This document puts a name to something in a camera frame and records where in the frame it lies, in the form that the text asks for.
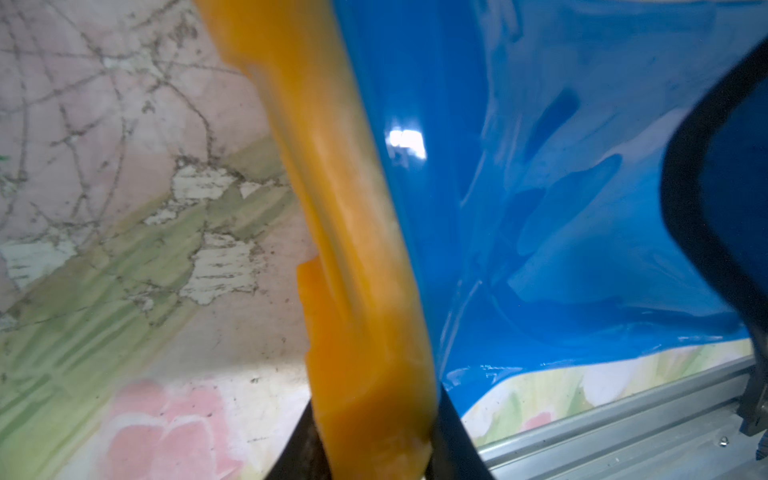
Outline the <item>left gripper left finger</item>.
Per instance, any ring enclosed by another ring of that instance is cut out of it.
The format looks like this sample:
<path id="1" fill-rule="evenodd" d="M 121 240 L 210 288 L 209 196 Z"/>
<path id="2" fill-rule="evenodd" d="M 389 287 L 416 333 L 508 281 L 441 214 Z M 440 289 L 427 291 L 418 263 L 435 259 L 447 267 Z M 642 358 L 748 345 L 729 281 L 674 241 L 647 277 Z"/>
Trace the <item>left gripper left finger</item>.
<path id="1" fill-rule="evenodd" d="M 307 403 L 284 450 L 266 480 L 328 480 L 330 467 L 315 425 L 312 404 Z"/>

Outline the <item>blue rubber boot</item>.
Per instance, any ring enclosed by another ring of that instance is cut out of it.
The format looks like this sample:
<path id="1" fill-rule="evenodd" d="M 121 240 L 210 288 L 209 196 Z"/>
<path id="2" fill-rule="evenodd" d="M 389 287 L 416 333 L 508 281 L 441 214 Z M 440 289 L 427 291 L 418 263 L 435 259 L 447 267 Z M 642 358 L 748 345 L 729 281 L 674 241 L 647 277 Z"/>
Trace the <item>blue rubber boot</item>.
<path id="1" fill-rule="evenodd" d="M 257 87 L 317 256 L 297 271 L 329 479 L 428 479 L 525 373 L 746 338 L 666 228 L 667 146 L 763 1 L 202 1 Z"/>

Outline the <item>grey blue microfibre cloth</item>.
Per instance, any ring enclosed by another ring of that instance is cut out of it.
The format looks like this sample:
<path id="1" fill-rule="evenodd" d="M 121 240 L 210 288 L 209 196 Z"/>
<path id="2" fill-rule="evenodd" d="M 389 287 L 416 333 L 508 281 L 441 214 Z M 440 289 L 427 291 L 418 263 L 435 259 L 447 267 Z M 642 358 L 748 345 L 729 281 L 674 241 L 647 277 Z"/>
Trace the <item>grey blue microfibre cloth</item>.
<path id="1" fill-rule="evenodd" d="M 767 44 L 696 105 L 670 140 L 660 198 L 667 230 L 756 333 L 767 331 Z"/>

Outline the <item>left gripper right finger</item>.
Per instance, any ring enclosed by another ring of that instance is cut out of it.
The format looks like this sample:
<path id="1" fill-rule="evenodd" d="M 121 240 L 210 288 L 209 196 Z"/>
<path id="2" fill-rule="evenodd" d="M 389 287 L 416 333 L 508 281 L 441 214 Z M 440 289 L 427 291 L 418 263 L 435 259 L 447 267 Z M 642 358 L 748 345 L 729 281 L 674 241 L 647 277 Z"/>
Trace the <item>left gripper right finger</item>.
<path id="1" fill-rule="evenodd" d="M 450 397 L 441 388 L 438 414 L 431 444 L 433 453 L 427 466 L 430 480 L 493 480 L 472 443 Z"/>

